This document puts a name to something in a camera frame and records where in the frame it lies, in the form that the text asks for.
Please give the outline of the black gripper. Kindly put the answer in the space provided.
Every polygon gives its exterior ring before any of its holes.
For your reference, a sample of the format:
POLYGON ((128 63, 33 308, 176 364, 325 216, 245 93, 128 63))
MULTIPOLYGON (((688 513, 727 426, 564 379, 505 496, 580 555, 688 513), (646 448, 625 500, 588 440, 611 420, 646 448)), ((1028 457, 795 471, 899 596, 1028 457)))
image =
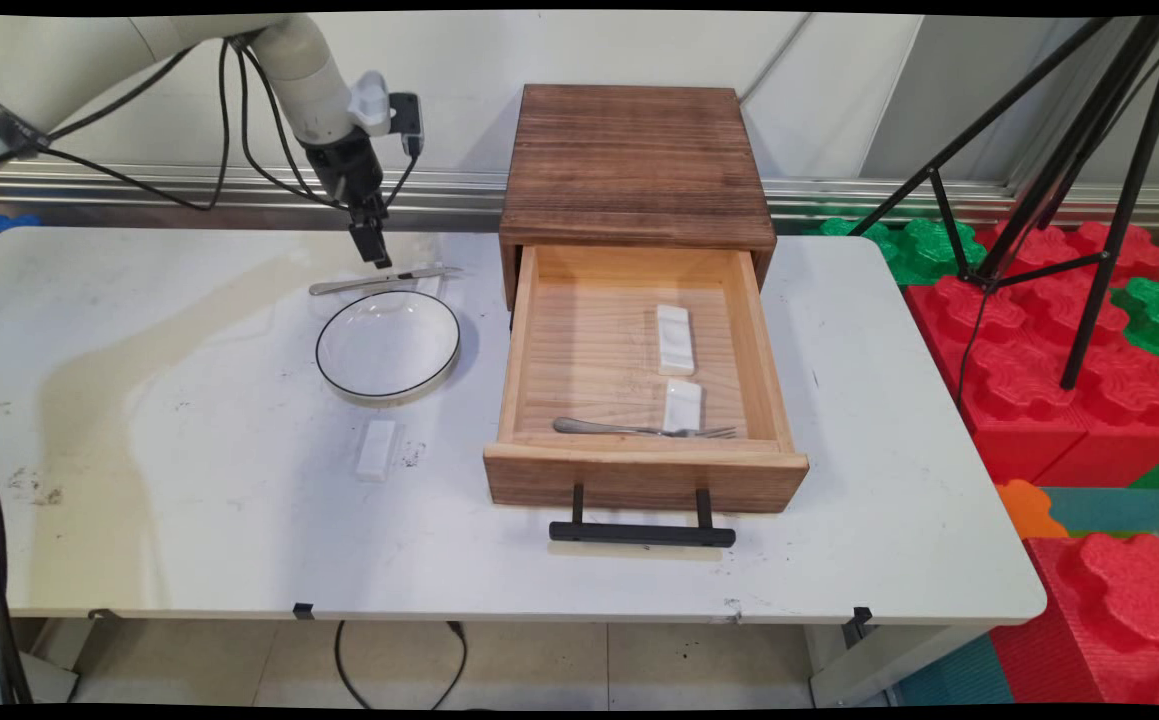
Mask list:
POLYGON ((364 263, 391 268, 382 219, 388 217, 381 192, 382 167, 369 134, 347 134, 336 141, 304 143, 320 186, 349 210, 350 237, 364 263))

